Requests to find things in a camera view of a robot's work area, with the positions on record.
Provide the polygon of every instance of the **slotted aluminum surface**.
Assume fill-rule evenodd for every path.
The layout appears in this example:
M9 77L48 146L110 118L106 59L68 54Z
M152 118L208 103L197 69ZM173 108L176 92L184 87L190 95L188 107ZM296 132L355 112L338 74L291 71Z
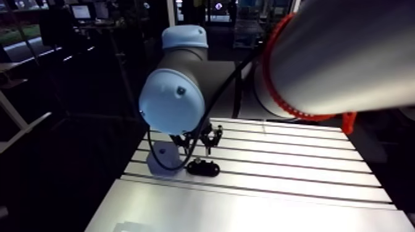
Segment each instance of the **slotted aluminum surface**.
M198 143L193 155L219 164L217 177L185 170L174 177L152 175L144 136L87 231L106 231L114 224L114 231L133 224L150 225L139 231L248 231L271 226L268 213L278 223L267 230L413 231L340 129L226 118L211 122L224 129L218 147L206 157ZM170 141L151 133L153 142Z

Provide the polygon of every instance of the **desk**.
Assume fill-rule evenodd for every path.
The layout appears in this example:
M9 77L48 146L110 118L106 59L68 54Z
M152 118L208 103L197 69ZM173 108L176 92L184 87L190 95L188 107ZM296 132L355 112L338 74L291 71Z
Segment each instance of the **desk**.
M10 101L6 98L6 96L1 91L1 88L12 88L15 85L18 85L20 83L23 83L25 80L19 80L19 81L12 81L10 80L7 72L11 69L19 66L22 63L2 63L0 64L0 74L3 74L8 79L8 84L5 84L4 86L0 86L0 106L6 111L8 116L13 120L14 123L19 127L20 131L17 132L10 140L8 141L0 141L0 154L3 153L8 147L10 147L12 144L14 144L17 140L19 140L23 135L26 133L31 132L31 129L35 127L37 124L42 122L45 118L47 118L49 115L51 115L50 112L45 113L40 118L36 119L35 121L31 123L27 123L22 116L19 114L19 112L14 108L14 106L10 103Z
M339 128L211 122L224 129L207 158L219 164L217 177L154 176L144 136L86 231L415 231ZM199 143L194 156L204 153Z

